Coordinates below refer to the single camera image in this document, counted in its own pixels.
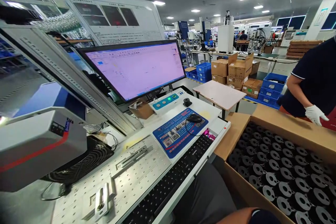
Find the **red stripe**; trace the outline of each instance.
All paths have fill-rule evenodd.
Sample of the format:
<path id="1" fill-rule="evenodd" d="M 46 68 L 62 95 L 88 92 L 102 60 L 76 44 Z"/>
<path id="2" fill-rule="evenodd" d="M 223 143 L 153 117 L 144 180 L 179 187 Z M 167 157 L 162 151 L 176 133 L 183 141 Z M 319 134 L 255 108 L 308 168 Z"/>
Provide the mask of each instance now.
<path id="1" fill-rule="evenodd" d="M 27 156 L 25 156 L 23 158 L 20 158 L 20 159 L 12 162 L 10 164 L 6 164 L 5 166 L 0 167 L 0 173 L 1 172 L 5 172 L 5 171 L 7 171 L 9 169 L 12 169 L 13 167 L 15 167 L 17 165 L 20 165 L 20 164 L 22 164 L 22 163 L 24 163 L 24 162 L 26 162 L 26 161 L 28 161 L 28 160 L 30 160 L 32 158 L 37 157 L 38 155 L 41 155 L 41 154 L 43 154 L 43 153 L 45 153 L 47 151 L 50 151 L 51 149 L 54 149 L 55 147 L 57 147 L 59 145 L 65 143 L 66 140 L 68 139 L 68 135 L 69 135 L 69 132 L 64 132 L 63 133 L 63 137 L 58 142 L 52 143 L 52 144 L 50 144 L 50 145 L 48 145 L 48 146 L 46 146 L 46 147 L 44 147 L 44 148 L 42 148 L 42 149 L 40 149 L 40 150 L 32 153 L 32 154 L 29 154 L 29 155 L 27 155 Z"/>

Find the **computer mouse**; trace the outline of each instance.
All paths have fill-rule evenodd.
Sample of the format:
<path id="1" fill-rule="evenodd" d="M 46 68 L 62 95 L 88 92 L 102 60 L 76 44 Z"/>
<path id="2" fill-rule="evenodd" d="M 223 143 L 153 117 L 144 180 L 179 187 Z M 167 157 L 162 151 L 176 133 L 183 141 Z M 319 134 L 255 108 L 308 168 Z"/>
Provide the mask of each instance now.
<path id="1" fill-rule="evenodd" d="M 188 116 L 187 121 L 192 123 L 200 123 L 202 121 L 202 117 L 197 114 L 191 114 Z"/>

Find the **open cardboard box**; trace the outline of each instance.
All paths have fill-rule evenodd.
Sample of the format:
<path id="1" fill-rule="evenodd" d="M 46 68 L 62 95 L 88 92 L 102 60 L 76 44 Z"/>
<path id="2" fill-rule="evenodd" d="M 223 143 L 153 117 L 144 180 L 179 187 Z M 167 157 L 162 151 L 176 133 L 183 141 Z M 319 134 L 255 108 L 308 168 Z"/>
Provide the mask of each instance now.
<path id="1" fill-rule="evenodd" d="M 235 148 L 247 123 L 253 121 L 303 148 L 316 152 L 319 156 L 323 157 L 325 163 L 330 164 L 332 169 L 334 168 L 333 166 L 336 166 L 335 131 L 294 118 L 262 104 L 257 105 L 252 116 L 231 112 L 226 120 L 231 122 L 231 127 L 214 151 L 224 161 L 227 160 Z M 294 224 L 291 219 L 284 215 L 226 162 L 224 168 L 224 181 L 226 185 L 231 190 L 239 192 L 250 207 L 259 207 L 271 211 L 282 224 Z"/>

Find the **metal frame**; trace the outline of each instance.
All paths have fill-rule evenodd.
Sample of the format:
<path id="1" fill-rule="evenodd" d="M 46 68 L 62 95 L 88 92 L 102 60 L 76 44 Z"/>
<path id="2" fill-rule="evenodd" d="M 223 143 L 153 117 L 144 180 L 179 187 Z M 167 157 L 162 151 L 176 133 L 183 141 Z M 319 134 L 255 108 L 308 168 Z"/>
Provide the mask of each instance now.
<path id="1" fill-rule="evenodd" d="M 96 109 L 124 135 L 136 131 L 131 121 L 93 85 L 54 38 L 34 26 L 11 24 L 0 24 L 0 37 L 52 76 L 79 102 Z"/>

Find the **keyboard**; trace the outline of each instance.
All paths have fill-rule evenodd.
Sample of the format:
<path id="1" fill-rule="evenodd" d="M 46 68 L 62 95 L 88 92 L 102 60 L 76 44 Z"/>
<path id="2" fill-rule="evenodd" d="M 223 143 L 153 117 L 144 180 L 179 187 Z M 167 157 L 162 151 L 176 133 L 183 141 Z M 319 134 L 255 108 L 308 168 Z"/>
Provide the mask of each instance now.
<path id="1" fill-rule="evenodd" d="M 151 224 L 211 144 L 212 140 L 210 138 L 201 135 L 160 182 L 127 216 L 123 224 Z"/>

